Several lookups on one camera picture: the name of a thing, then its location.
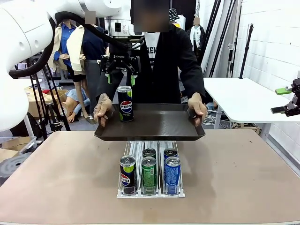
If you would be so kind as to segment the open cardboard box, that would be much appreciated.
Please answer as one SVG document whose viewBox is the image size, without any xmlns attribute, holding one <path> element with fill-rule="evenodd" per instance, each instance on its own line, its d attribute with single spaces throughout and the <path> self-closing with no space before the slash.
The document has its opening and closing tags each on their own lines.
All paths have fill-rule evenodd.
<svg viewBox="0 0 300 225">
<path fill-rule="evenodd" d="M 25 91 L 27 93 L 27 97 L 28 97 L 28 101 L 29 101 L 28 112 L 34 118 L 39 118 L 38 107 L 37 107 L 36 99 L 35 99 L 35 96 L 33 93 L 33 89 L 31 87 L 27 87 L 27 88 L 25 88 Z M 60 109 L 60 104 L 59 104 L 58 98 L 60 98 L 60 101 L 63 103 L 67 98 L 65 93 L 67 93 L 68 90 L 57 90 L 57 92 L 55 90 L 52 90 L 52 92 L 53 92 L 54 99 L 56 100 L 56 102 L 58 104 L 58 108 Z M 42 109 L 42 103 L 40 101 L 40 96 L 39 96 L 38 90 L 35 90 L 35 93 L 36 93 L 36 97 L 38 100 L 40 114 L 41 114 L 41 116 L 44 116 L 44 111 Z M 47 93 L 46 93 L 46 90 L 43 90 L 42 94 L 43 94 L 43 98 L 44 98 L 46 104 L 53 102 L 53 99 L 52 99 L 52 96 L 51 96 L 51 93 L 49 90 Z"/>
</svg>

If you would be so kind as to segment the black Pepsi can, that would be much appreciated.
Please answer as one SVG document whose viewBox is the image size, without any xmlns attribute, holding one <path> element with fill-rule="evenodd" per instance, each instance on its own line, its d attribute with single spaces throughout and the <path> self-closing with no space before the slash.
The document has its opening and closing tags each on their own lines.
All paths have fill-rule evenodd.
<svg viewBox="0 0 300 225">
<path fill-rule="evenodd" d="M 132 88 L 130 86 L 119 86 L 117 94 L 120 120 L 122 122 L 132 121 L 134 119 Z"/>
<path fill-rule="evenodd" d="M 135 195 L 137 187 L 136 161 L 131 155 L 120 159 L 121 184 L 125 195 Z"/>
</svg>

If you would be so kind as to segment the black light stand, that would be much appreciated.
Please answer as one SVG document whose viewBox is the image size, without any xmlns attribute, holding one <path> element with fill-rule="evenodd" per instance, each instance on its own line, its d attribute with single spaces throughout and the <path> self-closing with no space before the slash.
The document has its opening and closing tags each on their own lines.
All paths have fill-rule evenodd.
<svg viewBox="0 0 300 225">
<path fill-rule="evenodd" d="M 245 68 L 245 64 L 246 64 L 246 60 L 247 60 L 247 54 L 248 54 L 248 50 L 249 50 L 249 44 L 250 44 L 253 29 L 254 29 L 254 25 L 251 23 L 249 30 L 248 30 L 247 42 L 246 42 L 243 61 L 242 61 L 241 69 L 240 69 L 240 76 L 239 76 L 240 79 L 243 78 L 244 68 Z"/>
</svg>

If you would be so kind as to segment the flat cardboard sheet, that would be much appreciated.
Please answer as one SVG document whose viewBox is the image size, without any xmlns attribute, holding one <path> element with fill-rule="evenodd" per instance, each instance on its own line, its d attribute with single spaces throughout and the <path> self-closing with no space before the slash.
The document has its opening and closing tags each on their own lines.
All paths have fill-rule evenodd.
<svg viewBox="0 0 300 225">
<path fill-rule="evenodd" d="M 12 158 L 18 155 L 18 151 L 15 150 L 7 150 L 0 148 L 0 163 L 6 159 Z"/>
</svg>

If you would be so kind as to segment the mannequin in blue shirt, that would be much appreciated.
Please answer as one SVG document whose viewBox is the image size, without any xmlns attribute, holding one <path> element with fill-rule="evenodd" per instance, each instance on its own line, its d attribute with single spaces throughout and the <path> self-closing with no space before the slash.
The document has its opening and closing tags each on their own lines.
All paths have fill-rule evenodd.
<svg viewBox="0 0 300 225">
<path fill-rule="evenodd" d="M 48 65 L 53 72 L 56 72 L 58 69 L 68 72 L 75 85 L 77 97 L 82 106 L 83 116 L 87 119 L 90 116 L 86 111 L 86 106 L 89 104 L 86 75 L 73 70 L 70 61 L 71 51 L 67 48 L 67 41 L 75 29 L 76 26 L 69 19 L 64 20 L 55 28 L 54 44 Z"/>
</svg>

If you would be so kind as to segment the dark brown serving tray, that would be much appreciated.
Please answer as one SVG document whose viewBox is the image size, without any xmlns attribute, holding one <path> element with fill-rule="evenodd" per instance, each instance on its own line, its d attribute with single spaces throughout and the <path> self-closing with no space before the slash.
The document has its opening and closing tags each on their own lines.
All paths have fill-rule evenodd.
<svg viewBox="0 0 300 225">
<path fill-rule="evenodd" d="M 103 141 L 196 141 L 205 136 L 198 117 L 187 104 L 135 104 L 134 119 L 122 122 L 117 104 L 107 112 L 106 126 L 99 125 L 94 136 Z"/>
</svg>

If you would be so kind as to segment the mannequin with patterned bucket hat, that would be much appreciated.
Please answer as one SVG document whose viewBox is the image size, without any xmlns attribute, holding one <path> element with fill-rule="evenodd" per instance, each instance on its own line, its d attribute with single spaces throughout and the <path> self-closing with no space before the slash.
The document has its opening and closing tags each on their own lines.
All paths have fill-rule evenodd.
<svg viewBox="0 0 300 225">
<path fill-rule="evenodd" d="M 171 8 L 168 11 L 169 14 L 169 30 L 174 27 L 180 28 L 185 31 L 186 18 L 183 15 L 178 15 L 175 8 Z"/>
</svg>

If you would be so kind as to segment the person's right hand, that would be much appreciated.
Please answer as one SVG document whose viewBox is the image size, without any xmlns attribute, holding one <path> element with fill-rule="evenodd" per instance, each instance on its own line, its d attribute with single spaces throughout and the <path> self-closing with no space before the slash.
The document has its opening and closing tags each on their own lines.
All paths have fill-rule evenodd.
<svg viewBox="0 0 300 225">
<path fill-rule="evenodd" d="M 107 94 L 103 93 L 99 96 L 98 103 L 93 111 L 93 119 L 95 122 L 105 127 L 108 117 L 105 115 L 111 110 L 112 101 Z"/>
</svg>

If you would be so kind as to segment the mannequin in white black jacket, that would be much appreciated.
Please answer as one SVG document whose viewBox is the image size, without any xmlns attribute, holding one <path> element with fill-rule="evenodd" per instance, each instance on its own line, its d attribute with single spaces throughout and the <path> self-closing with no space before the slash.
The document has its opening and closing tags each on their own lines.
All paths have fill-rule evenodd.
<svg viewBox="0 0 300 225">
<path fill-rule="evenodd" d="M 200 24 L 200 18 L 195 17 L 193 27 L 190 29 L 190 41 L 192 43 L 193 51 L 196 56 L 200 55 L 200 51 L 204 46 L 204 28 Z"/>
</svg>

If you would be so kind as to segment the person's left hand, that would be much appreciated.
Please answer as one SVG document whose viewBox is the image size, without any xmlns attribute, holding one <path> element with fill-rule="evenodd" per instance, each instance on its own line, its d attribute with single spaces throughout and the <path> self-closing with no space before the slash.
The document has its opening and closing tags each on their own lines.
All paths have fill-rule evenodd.
<svg viewBox="0 0 300 225">
<path fill-rule="evenodd" d="M 207 108 L 206 105 L 202 102 L 202 97 L 199 93 L 194 93 L 192 97 L 188 100 L 188 107 L 190 109 L 193 109 L 195 113 L 198 115 L 194 119 L 195 126 L 199 126 L 201 122 L 205 119 L 207 116 Z"/>
</svg>

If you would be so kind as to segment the person in black jacket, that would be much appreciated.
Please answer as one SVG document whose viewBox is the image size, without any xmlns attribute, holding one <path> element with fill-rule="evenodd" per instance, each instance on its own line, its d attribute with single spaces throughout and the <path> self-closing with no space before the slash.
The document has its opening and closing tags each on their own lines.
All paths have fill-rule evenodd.
<svg viewBox="0 0 300 225">
<path fill-rule="evenodd" d="M 131 0 L 131 21 L 145 40 L 134 51 L 141 63 L 132 87 L 135 104 L 181 103 L 181 69 L 199 65 L 188 34 L 169 30 L 168 11 L 168 0 Z"/>
</svg>

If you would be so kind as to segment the green soda can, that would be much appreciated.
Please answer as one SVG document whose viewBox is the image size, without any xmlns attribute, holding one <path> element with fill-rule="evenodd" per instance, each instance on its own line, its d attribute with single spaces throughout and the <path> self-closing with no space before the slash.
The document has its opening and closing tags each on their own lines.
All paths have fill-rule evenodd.
<svg viewBox="0 0 300 225">
<path fill-rule="evenodd" d="M 154 195 L 157 186 L 157 162 L 153 157 L 144 157 L 142 160 L 142 185 L 145 195 Z"/>
<path fill-rule="evenodd" d="M 154 148 L 146 148 L 142 151 L 142 157 L 143 158 L 151 157 L 156 159 L 157 158 L 156 150 Z"/>
</svg>

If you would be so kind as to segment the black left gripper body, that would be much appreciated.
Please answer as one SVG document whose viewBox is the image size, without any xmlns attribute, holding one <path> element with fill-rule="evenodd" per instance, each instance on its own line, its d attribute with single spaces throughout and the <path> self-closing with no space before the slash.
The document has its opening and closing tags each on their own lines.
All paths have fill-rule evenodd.
<svg viewBox="0 0 300 225">
<path fill-rule="evenodd" d="M 129 42 L 122 42 L 125 48 L 120 48 L 116 45 L 109 44 L 109 68 L 130 68 Z"/>
</svg>

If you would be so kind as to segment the grey plastic bin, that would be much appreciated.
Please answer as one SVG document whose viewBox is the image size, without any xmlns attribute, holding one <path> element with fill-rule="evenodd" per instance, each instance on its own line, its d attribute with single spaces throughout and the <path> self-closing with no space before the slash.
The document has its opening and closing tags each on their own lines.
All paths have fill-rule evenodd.
<svg viewBox="0 0 300 225">
<path fill-rule="evenodd" d="M 27 137 L 0 137 L 0 148 L 14 150 L 21 154 L 32 152 L 36 149 L 35 136 Z"/>
</svg>

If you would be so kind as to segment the black stand pole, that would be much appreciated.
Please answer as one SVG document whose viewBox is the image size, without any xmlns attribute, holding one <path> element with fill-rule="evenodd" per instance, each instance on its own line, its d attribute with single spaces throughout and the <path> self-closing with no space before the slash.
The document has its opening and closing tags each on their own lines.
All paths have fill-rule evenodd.
<svg viewBox="0 0 300 225">
<path fill-rule="evenodd" d="M 223 2 L 224 0 L 215 0 L 213 9 L 211 12 L 211 16 L 209 19 L 209 24 L 207 28 L 207 36 L 205 40 L 205 52 L 203 55 L 203 60 L 201 63 L 203 76 L 206 76 L 207 72 L 207 66 L 209 63 L 210 58 L 210 52 L 214 43 L 214 39 L 218 30 L 218 25 L 220 21 L 220 17 L 222 15 L 222 9 L 223 9 Z"/>
<path fill-rule="evenodd" d="M 214 60 L 213 60 L 213 63 L 212 63 L 212 67 L 211 67 L 211 70 L 210 70 L 209 78 L 211 78 L 214 74 L 214 70 L 215 70 L 215 67 L 216 67 L 216 64 L 217 64 L 218 56 L 219 56 L 219 53 L 221 51 L 221 47 L 222 47 L 222 44 L 223 44 L 223 41 L 224 41 L 224 38 L 225 38 L 225 35 L 226 35 L 226 31 L 227 31 L 230 19 L 232 17 L 232 13 L 233 13 L 233 9 L 235 7 L 236 1 L 237 0 L 231 0 L 230 1 L 230 5 L 229 5 L 228 12 L 227 12 L 227 15 L 226 15 L 225 23 L 224 23 L 222 33 L 221 33 L 221 36 L 220 36 L 220 40 L 219 40 L 219 43 L 218 43 L 218 46 L 217 46 L 217 51 L 216 51 L 216 54 L 215 54 L 215 57 L 214 57 Z"/>
</svg>

